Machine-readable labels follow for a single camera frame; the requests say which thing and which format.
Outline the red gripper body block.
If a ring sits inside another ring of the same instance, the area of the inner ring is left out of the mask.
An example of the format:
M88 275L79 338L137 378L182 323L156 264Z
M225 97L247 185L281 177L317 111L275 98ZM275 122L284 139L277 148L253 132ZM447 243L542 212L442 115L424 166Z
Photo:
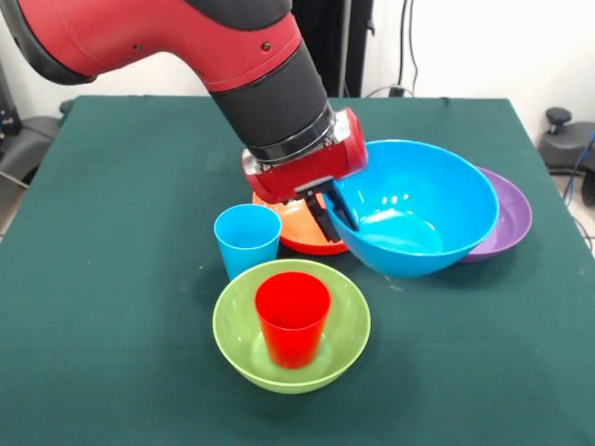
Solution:
M342 179L367 167L364 132L352 109L336 114L331 140L330 145L277 165L261 163L249 150L243 150L242 168L248 184L264 202L285 203L297 200L302 191L324 180Z

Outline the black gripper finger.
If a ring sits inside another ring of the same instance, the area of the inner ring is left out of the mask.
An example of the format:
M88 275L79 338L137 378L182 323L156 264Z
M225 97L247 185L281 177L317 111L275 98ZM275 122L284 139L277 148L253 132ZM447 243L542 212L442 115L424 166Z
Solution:
M303 200L326 240L338 243L340 236L331 222L328 211L320 204L317 194L309 190L305 193Z
M353 231L359 230L356 218L353 216L346 200L333 179L329 179L324 183L324 202L324 206L328 211L330 219L331 215L334 215L346 227Z

